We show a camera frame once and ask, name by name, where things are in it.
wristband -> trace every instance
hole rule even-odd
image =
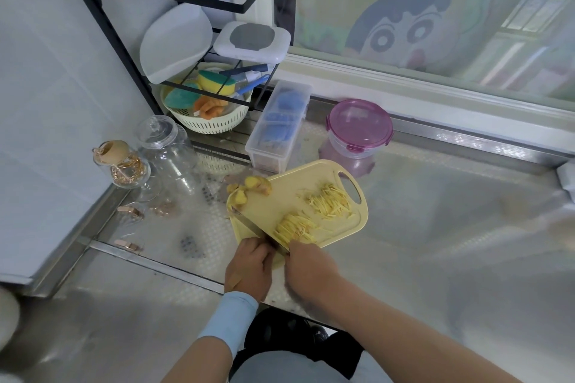
[[[221,339],[228,345],[232,358],[235,358],[257,310],[258,302],[251,295],[226,292],[198,339],[204,336]]]

white tiled wall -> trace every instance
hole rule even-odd
[[[167,4],[116,11],[128,48]],[[82,0],[0,0],[0,281],[30,280],[110,183],[91,148],[150,114]]]

window glass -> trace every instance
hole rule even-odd
[[[293,52],[575,111],[574,0],[276,0]]]

knife blade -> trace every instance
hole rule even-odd
[[[273,239],[270,235],[265,233],[260,227],[257,226],[252,220],[250,220],[247,216],[242,214],[238,211],[235,207],[232,206],[232,214],[234,217],[240,221],[241,224],[248,227],[248,229],[256,235],[258,238],[265,239],[273,248],[275,248],[280,254],[289,253],[289,250],[285,248],[282,244],[278,241]]]

cartoon character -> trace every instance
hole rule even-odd
[[[449,16],[451,0],[378,0],[355,21],[344,56],[424,70],[449,55],[459,22]]]

